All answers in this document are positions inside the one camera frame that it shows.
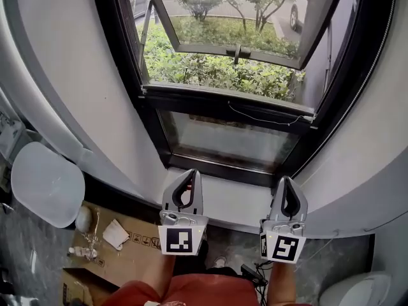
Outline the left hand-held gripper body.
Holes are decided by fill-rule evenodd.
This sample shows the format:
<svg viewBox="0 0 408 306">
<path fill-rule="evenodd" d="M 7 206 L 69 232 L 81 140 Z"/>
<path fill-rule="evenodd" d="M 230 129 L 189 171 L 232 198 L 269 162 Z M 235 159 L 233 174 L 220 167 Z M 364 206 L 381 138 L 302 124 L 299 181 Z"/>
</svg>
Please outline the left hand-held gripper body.
<svg viewBox="0 0 408 306">
<path fill-rule="evenodd" d="M 169 210 L 162 210 L 159 215 L 161 225 L 158 230 L 162 254 L 197 256 L 208 217 Z"/>
</svg>

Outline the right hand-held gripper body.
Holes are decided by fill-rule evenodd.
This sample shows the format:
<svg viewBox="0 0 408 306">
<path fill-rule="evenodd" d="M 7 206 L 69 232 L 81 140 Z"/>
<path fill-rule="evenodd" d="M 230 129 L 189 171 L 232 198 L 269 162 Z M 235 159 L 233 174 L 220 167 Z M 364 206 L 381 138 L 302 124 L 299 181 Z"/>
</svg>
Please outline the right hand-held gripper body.
<svg viewBox="0 0 408 306">
<path fill-rule="evenodd" d="M 305 215 L 295 220 L 260 220 L 261 258 L 279 262 L 296 263 L 305 245 Z"/>
</svg>

